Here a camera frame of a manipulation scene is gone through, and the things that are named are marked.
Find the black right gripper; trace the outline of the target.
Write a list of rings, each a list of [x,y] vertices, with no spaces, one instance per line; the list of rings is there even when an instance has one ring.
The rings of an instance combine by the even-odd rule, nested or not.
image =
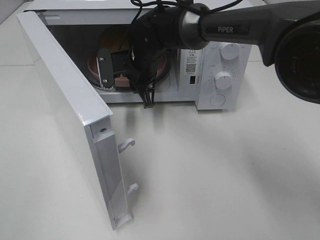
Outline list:
[[[185,10],[181,7],[155,7],[129,27],[127,50],[97,52],[100,86],[111,91],[114,77],[123,75],[136,88],[144,108],[155,104],[157,67],[168,49],[184,49],[181,25]]]

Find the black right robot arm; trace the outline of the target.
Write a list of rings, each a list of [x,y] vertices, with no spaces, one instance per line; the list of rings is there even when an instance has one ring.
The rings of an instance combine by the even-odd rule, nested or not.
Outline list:
[[[128,78],[143,106],[154,105],[157,66],[168,49],[201,50],[209,42],[259,47],[263,64],[274,66],[281,84],[294,96],[320,101],[320,3],[287,1],[236,8],[236,1],[209,9],[192,0],[144,3],[124,35],[128,50],[97,52],[100,85],[110,88],[115,77]]]

